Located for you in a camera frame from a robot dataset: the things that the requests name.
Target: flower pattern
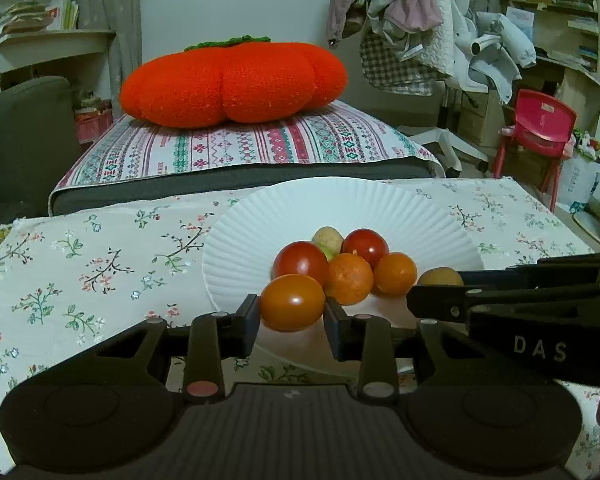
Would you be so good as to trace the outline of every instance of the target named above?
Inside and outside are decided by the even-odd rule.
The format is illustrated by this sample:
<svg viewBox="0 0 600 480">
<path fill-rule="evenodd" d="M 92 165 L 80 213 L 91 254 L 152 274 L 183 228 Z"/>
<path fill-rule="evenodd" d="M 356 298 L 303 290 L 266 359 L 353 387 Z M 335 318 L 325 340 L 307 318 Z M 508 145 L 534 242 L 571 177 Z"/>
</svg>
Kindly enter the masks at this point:
<svg viewBox="0 0 600 480">
<path fill-rule="evenodd" d="M 465 229 L 486 269 L 589 252 L 510 179 L 389 184 L 440 206 Z M 185 326 L 213 310 L 202 280 L 205 238 L 220 215 L 253 191 L 182 195 L 17 222 L 0 246 L 0 306 L 7 306 L 0 308 L 0 403 L 26 378 L 145 318 Z M 181 358 L 172 359 L 167 382 L 171 391 L 182 387 L 183 364 Z M 235 381 L 291 388 L 350 381 L 283 363 L 257 348 L 249 358 L 224 360 L 222 369 L 227 391 Z M 413 385 L 411 374 L 401 375 L 401 387 Z M 568 469 L 585 478 L 598 468 L 595 414 L 600 390 L 574 384 L 568 388 L 580 403 L 584 421 Z M 0 436 L 0 471 L 12 466 Z"/>
</svg>

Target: screw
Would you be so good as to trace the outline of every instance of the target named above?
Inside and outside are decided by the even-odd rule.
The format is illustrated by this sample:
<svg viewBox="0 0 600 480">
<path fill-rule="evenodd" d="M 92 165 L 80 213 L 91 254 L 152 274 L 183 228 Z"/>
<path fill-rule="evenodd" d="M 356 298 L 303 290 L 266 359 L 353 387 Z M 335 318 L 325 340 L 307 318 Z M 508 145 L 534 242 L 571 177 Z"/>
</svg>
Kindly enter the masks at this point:
<svg viewBox="0 0 600 480">
<path fill-rule="evenodd" d="M 394 394 L 394 387 L 389 383 L 383 383 L 382 381 L 375 381 L 373 383 L 367 383 L 362 386 L 362 392 L 367 397 L 374 399 L 386 399 Z"/>
<path fill-rule="evenodd" d="M 187 386 L 191 397 L 211 397 L 218 393 L 218 385 L 211 381 L 195 381 Z"/>
</svg>

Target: paper plate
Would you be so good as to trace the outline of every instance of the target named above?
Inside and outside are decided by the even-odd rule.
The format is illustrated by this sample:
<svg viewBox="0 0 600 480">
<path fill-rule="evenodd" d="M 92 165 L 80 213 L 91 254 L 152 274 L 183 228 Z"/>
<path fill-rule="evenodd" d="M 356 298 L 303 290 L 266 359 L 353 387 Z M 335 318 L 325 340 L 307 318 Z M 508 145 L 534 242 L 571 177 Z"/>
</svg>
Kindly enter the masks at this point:
<svg viewBox="0 0 600 480">
<path fill-rule="evenodd" d="M 344 237 L 359 228 L 384 237 L 390 251 L 408 254 L 418 273 L 434 267 L 481 270 L 482 259 L 464 229 L 420 195 L 373 180 L 337 176 L 291 180 L 243 198 L 222 215 L 205 240 L 202 274 L 216 309 L 235 312 L 247 294 L 270 281 L 276 255 L 285 245 L 310 240 L 324 226 Z M 348 314 L 374 314 L 394 326 L 414 328 L 404 297 L 369 295 L 345 307 Z M 333 360 L 322 320 L 294 333 L 260 327 L 256 344 L 281 359 L 328 374 L 355 374 L 358 364 Z"/>
</svg>

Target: pillow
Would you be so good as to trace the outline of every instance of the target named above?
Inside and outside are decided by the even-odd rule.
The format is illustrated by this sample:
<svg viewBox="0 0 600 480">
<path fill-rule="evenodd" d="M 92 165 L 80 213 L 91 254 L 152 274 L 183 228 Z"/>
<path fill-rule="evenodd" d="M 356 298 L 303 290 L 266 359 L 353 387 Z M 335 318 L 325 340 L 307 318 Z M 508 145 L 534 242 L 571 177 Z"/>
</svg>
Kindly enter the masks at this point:
<svg viewBox="0 0 600 480">
<path fill-rule="evenodd" d="M 126 113 L 171 128 L 261 123 L 320 108 L 347 85 L 331 52 L 307 43 L 204 46 L 151 60 L 125 81 Z"/>
</svg>

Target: curtain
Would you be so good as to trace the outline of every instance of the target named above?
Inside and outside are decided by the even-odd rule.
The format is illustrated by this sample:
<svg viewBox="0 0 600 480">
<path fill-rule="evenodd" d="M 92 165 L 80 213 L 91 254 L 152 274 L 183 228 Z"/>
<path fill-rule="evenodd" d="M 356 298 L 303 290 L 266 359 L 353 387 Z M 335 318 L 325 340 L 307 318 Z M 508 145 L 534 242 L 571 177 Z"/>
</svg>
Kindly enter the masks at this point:
<svg viewBox="0 0 600 480">
<path fill-rule="evenodd" d="M 114 116 L 120 109 L 120 87 L 142 63 L 140 0 L 77 0 L 78 28 L 116 33 L 109 47 L 109 78 Z"/>
</svg>

